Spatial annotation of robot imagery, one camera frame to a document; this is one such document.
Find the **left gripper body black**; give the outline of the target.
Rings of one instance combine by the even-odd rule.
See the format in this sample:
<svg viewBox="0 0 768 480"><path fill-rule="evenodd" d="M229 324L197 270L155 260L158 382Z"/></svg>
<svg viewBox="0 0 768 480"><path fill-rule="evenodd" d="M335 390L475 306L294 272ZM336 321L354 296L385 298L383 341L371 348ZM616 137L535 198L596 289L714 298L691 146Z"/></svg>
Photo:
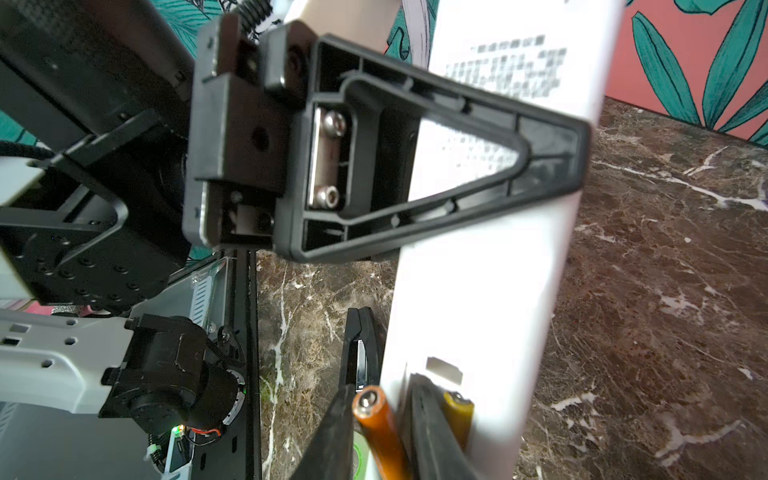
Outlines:
<svg viewBox="0 0 768 480"><path fill-rule="evenodd" d="M1 5L1 295L123 312L266 248L313 33L267 1Z"/></svg>

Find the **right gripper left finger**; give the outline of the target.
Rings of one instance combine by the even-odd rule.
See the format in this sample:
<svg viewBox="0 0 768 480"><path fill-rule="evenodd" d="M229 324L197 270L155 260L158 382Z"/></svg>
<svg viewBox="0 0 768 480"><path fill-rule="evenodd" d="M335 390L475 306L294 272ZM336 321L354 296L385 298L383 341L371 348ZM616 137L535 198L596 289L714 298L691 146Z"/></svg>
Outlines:
<svg viewBox="0 0 768 480"><path fill-rule="evenodd" d="M351 478L355 395L353 385L337 391L291 479Z"/></svg>

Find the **orange battery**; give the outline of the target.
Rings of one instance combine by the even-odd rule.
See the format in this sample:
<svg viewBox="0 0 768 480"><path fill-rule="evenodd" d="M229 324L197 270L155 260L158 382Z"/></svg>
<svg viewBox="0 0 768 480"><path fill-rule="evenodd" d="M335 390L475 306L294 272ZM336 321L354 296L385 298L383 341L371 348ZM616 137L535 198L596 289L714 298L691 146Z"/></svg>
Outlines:
<svg viewBox="0 0 768 480"><path fill-rule="evenodd" d="M458 391L445 391L441 408L459 447L465 450L472 426L474 403Z"/></svg>
<svg viewBox="0 0 768 480"><path fill-rule="evenodd" d="M412 479L395 416L384 390L374 385L364 387L352 401L352 413L369 445L379 477L385 480Z"/></svg>

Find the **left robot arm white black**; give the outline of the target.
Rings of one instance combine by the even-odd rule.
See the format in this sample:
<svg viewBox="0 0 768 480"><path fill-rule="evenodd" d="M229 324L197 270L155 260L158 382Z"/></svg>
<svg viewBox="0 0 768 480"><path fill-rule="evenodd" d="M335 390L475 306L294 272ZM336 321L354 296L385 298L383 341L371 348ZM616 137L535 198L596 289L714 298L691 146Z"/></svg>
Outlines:
<svg viewBox="0 0 768 480"><path fill-rule="evenodd" d="M42 173L1 210L29 295L105 319L5 318L1 397L218 435L245 357L184 317L127 318L192 245L366 260L579 189L577 118L451 81L267 1L5 1L1 152Z"/></svg>

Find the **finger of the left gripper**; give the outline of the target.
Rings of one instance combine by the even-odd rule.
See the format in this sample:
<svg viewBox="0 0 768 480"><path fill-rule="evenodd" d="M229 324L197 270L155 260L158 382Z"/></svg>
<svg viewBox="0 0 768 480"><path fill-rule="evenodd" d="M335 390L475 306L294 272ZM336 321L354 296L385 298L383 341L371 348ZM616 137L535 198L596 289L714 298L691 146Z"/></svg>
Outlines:
<svg viewBox="0 0 768 480"><path fill-rule="evenodd" d="M347 311L342 340L339 387L356 390L378 385L381 377L381 344L370 307Z"/></svg>
<svg viewBox="0 0 768 480"><path fill-rule="evenodd" d="M320 38L275 251L365 260L580 190L590 125L532 102L557 88L565 56L543 36L491 41L427 72Z"/></svg>

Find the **white remote control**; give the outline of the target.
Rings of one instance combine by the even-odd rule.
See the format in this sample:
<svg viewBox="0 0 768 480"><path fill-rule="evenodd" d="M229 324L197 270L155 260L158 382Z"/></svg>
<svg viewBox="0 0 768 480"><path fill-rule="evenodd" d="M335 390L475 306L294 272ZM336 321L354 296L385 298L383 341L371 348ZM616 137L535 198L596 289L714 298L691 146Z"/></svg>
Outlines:
<svg viewBox="0 0 768 480"><path fill-rule="evenodd" d="M443 1L429 69L598 123L620 1ZM414 373L475 405L465 453L482 479L509 479L538 378L579 193L402 248L381 385Z"/></svg>

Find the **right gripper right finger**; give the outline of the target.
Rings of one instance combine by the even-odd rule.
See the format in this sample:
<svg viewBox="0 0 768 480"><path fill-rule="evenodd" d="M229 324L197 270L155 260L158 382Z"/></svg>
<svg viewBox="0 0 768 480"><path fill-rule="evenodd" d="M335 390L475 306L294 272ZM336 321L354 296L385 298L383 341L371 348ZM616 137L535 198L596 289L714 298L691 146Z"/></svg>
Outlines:
<svg viewBox="0 0 768 480"><path fill-rule="evenodd" d="M414 478L477 479L444 415L439 393L428 377L410 377L404 426Z"/></svg>

